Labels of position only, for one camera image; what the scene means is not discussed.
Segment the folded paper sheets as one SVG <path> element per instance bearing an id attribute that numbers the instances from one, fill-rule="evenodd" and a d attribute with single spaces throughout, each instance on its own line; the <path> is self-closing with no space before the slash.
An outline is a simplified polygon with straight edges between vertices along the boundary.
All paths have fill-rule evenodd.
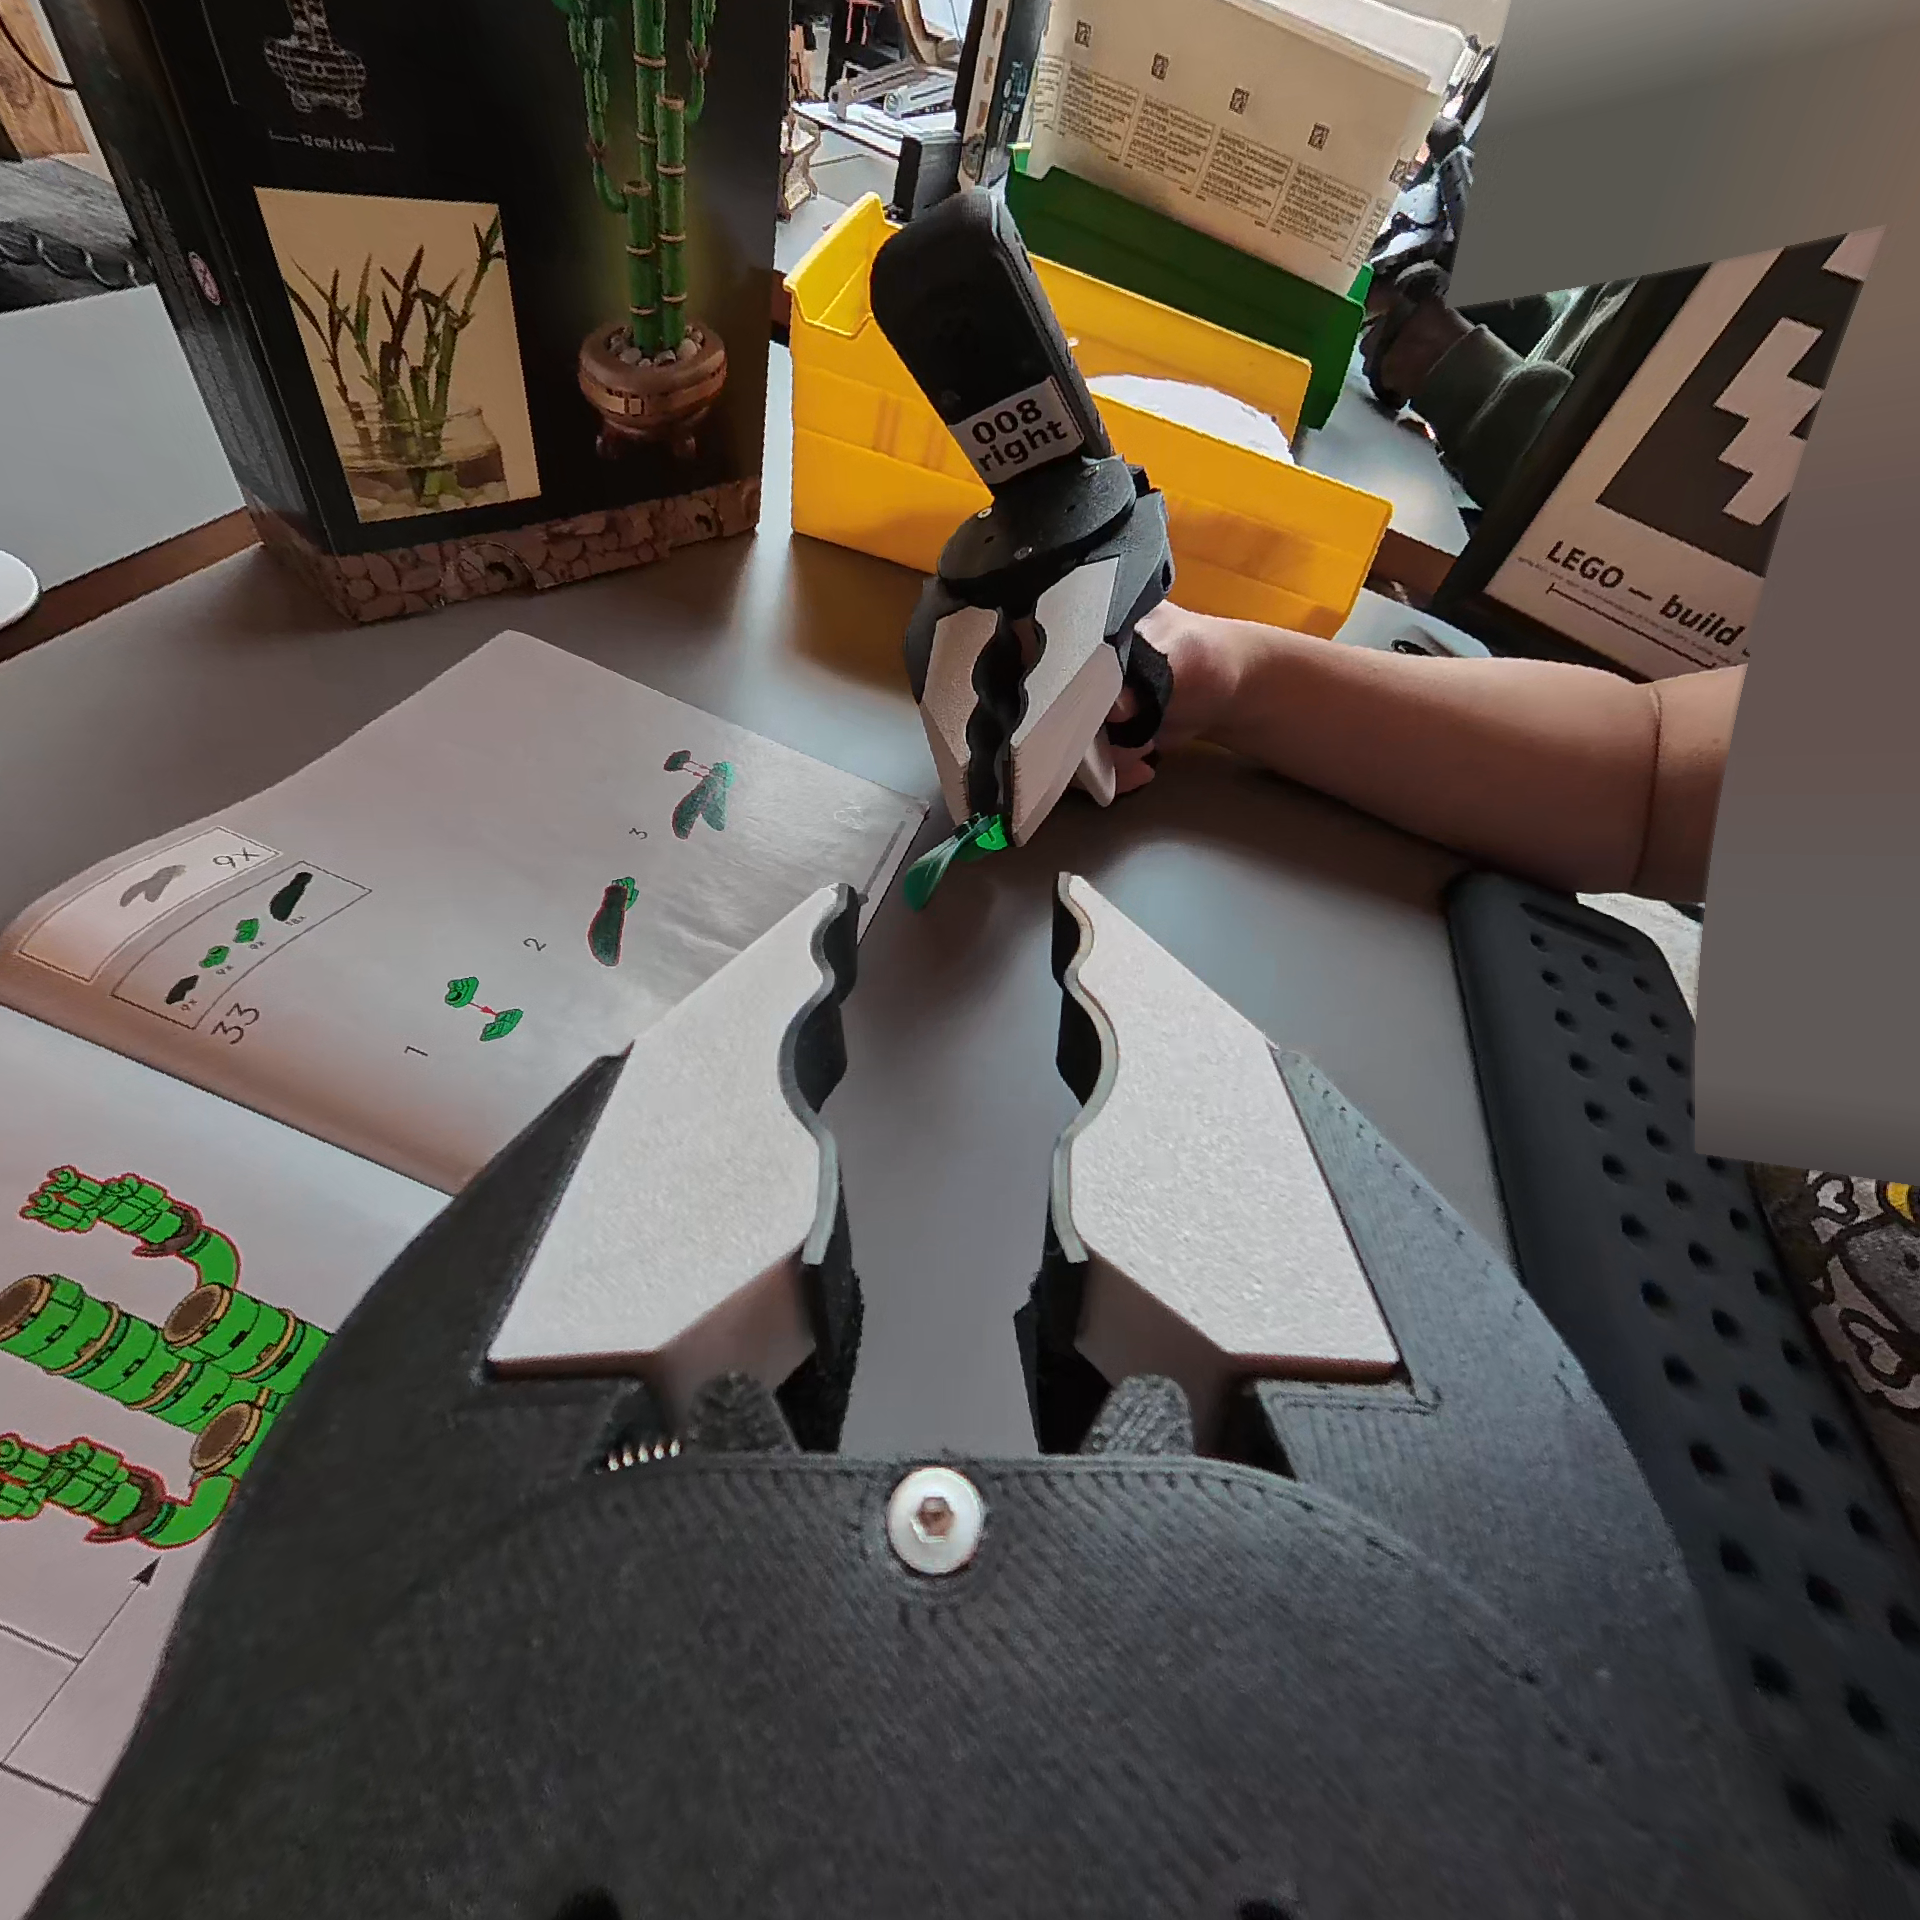
<path id="1" fill-rule="evenodd" d="M 1465 55 L 1378 3 L 1057 3 L 1027 171 L 1347 296 Z"/>

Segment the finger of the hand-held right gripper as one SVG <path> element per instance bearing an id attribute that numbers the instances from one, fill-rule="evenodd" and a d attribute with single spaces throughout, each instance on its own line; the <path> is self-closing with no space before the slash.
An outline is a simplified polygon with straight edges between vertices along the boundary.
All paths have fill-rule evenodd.
<path id="1" fill-rule="evenodd" d="M 1045 822 L 1045 652 L 1035 612 L 955 608 L 935 623 L 919 715 L 953 825 L 984 812 L 1009 831 Z"/>
<path id="2" fill-rule="evenodd" d="M 1022 848 L 1045 825 L 1067 786 L 1096 806 L 1115 798 L 1114 750 L 1103 730 L 1121 700 L 1121 650 L 1109 640 L 1115 560 L 1089 560 L 1035 603 L 1040 657 L 1024 675 L 1003 759 L 1009 840 Z"/>

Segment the person's right forearm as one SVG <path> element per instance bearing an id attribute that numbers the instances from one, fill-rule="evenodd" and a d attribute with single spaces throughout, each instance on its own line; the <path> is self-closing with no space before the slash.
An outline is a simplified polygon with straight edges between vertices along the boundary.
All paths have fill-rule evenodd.
<path id="1" fill-rule="evenodd" d="M 1745 666 L 1632 683 L 1251 628 L 1219 740 L 1566 894 L 1702 903 Z"/>

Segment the black lego set box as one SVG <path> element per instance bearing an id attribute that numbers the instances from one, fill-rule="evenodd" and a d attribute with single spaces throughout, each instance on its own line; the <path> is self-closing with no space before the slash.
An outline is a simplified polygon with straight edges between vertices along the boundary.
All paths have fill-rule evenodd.
<path id="1" fill-rule="evenodd" d="M 47 7 L 264 545 L 381 623 L 761 515 L 784 7 Z"/>

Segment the green plastic bin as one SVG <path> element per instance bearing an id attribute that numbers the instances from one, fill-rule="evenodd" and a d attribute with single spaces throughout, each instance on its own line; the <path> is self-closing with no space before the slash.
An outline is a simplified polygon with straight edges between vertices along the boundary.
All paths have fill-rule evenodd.
<path id="1" fill-rule="evenodd" d="M 1003 187 L 1031 255 L 1304 358 L 1313 366 L 1304 426 L 1328 423 L 1365 322 L 1373 267 L 1335 296 L 1063 168 L 1031 177 L 1024 163 L 1027 150 L 1016 150 Z"/>

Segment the printed black white cloth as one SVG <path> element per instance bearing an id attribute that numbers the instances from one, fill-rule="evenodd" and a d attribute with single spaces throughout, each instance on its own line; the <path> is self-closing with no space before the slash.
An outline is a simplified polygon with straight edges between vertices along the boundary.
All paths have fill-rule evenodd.
<path id="1" fill-rule="evenodd" d="M 1858 1394 L 1918 1418 L 1918 1186 L 1753 1166 L 1784 1272 Z"/>

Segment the person's right hand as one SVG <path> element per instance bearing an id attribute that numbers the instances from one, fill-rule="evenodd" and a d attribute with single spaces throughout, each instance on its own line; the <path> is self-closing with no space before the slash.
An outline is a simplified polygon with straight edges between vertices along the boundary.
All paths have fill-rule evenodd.
<path id="1" fill-rule="evenodd" d="M 1135 724 L 1138 708 L 1138 687 L 1123 687 L 1106 724 L 1118 798 L 1154 779 L 1162 750 L 1177 750 L 1226 723 L 1265 635 L 1267 628 L 1255 623 L 1198 615 L 1173 603 L 1153 608 L 1138 623 L 1131 666 L 1144 662 L 1149 650 L 1162 655 L 1170 673 L 1170 695 L 1162 708 L 1159 732 L 1144 743 L 1123 745 L 1121 732 Z"/>

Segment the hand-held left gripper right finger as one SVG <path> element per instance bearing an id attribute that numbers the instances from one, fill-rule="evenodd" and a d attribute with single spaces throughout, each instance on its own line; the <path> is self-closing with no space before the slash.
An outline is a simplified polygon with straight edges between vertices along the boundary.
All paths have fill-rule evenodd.
<path id="1" fill-rule="evenodd" d="M 1401 1348 L 1267 1036 L 1089 880 L 1057 888 L 1057 1065 L 1080 1111 L 1017 1314 L 1045 1451 L 1167 1377 L 1205 1451 L 1253 1382 L 1381 1386 Z"/>

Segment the yellow plastic bin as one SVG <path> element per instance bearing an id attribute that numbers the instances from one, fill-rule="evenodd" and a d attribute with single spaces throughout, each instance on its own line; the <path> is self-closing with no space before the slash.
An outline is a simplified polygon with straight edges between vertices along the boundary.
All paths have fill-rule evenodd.
<path id="1" fill-rule="evenodd" d="M 869 195 L 787 278 L 793 363 L 791 521 L 800 535 L 931 575 L 991 496 L 873 321 L 871 272 L 897 226 Z M 1091 377 L 1189 382 L 1301 422 L 1306 359 L 1038 259 Z M 1392 519 L 1383 496 L 1101 400 L 1115 448 L 1169 503 L 1173 599 L 1331 638 L 1351 615 Z"/>

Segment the white plastic bag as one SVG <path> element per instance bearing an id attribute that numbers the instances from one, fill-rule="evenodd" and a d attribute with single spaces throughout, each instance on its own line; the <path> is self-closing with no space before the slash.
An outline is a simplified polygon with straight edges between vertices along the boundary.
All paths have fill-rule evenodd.
<path id="1" fill-rule="evenodd" d="M 1096 375 L 1089 386 L 1106 414 L 1118 406 L 1295 464 L 1293 443 L 1283 426 L 1234 395 L 1153 375 Z"/>

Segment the black perforated chair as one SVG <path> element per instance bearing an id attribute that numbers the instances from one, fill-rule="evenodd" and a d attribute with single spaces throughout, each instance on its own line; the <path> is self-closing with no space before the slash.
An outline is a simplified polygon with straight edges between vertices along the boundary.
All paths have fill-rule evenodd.
<path id="1" fill-rule="evenodd" d="M 1918 1916 L 1918 1570 L 1650 937 L 1497 873 L 1448 932 L 1521 1274 L 1634 1451 L 1817 1916 Z"/>

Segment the lego instruction booklet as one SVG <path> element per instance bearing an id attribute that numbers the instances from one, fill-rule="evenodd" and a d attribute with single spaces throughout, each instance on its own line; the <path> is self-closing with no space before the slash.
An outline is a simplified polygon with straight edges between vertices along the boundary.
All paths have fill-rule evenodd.
<path id="1" fill-rule="evenodd" d="M 406 1241 L 598 1049 L 927 806 L 504 634 L 6 926 L 6 1907 Z"/>

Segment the white black printed sign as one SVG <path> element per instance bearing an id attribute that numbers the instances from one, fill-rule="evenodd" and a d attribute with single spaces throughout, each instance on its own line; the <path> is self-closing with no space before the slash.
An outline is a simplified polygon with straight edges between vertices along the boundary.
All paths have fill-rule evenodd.
<path id="1" fill-rule="evenodd" d="M 1490 642 L 1664 679 L 1750 659 L 1771 546 L 1883 228 L 1643 278 L 1487 515 Z"/>

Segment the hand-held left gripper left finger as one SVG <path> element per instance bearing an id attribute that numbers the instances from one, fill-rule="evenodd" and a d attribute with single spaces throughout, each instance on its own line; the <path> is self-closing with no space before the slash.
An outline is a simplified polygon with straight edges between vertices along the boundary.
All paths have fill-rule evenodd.
<path id="1" fill-rule="evenodd" d="M 824 1104 L 859 894 L 829 886 L 631 1046 L 489 1359 L 637 1377 L 681 1428 L 723 1375 L 763 1384 L 803 1449 L 835 1451 L 863 1300 Z"/>

